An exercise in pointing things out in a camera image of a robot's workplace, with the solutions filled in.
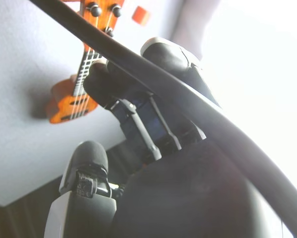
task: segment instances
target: guitar headstock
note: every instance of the guitar headstock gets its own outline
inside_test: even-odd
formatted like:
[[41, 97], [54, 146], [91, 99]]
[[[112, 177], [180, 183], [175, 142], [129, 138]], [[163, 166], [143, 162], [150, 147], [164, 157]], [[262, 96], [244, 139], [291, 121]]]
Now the guitar headstock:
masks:
[[[87, 22], [113, 36], [113, 29], [117, 18], [121, 16], [123, 3], [124, 0], [81, 0], [80, 12]], [[89, 46], [85, 44], [84, 48], [87, 51]]]

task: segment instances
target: guitar fretboard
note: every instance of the guitar fretboard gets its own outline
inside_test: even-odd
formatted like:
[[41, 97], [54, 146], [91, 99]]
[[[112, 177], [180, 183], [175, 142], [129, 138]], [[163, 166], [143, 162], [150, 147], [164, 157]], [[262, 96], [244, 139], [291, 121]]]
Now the guitar fretboard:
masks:
[[97, 58], [99, 58], [99, 54], [93, 50], [83, 53], [82, 61], [77, 74], [77, 79], [75, 81], [73, 96], [85, 94], [83, 82], [89, 74], [89, 69], [92, 62]]

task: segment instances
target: toy guitar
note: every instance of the toy guitar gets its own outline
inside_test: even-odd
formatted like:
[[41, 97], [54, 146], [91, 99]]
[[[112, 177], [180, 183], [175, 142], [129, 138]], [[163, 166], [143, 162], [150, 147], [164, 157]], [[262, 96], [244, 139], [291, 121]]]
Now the toy guitar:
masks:
[[[124, 0], [81, 0], [80, 12], [82, 17], [96, 28], [102, 29], [113, 36], [113, 28], [117, 18], [121, 16]], [[93, 61], [100, 54], [84, 44], [84, 53], [77, 76], [55, 84], [52, 89], [52, 99], [46, 106], [46, 114], [50, 123], [61, 123], [73, 120], [93, 111], [98, 104], [90, 98], [84, 88], [84, 79], [89, 74]]]

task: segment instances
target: bright light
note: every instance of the bright light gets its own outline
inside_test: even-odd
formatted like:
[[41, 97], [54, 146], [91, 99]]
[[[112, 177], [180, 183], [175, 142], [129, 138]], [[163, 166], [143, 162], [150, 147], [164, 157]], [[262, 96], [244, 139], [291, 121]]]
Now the bright light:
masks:
[[224, 111], [297, 188], [297, 0], [223, 0], [202, 51]]

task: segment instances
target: black tuning knob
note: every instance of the black tuning knob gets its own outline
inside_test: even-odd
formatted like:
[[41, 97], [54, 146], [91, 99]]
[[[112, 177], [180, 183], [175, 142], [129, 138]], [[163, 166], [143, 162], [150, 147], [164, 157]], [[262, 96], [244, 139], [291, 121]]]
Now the black tuning knob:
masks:
[[95, 2], [90, 2], [87, 6], [87, 9], [91, 12], [92, 16], [99, 17], [102, 13], [102, 9]]
[[109, 27], [108, 29], [105, 29], [104, 32], [109, 36], [113, 37], [113, 29], [111, 27]]
[[113, 4], [111, 7], [111, 11], [115, 17], [120, 17], [122, 15], [121, 6], [118, 4]]

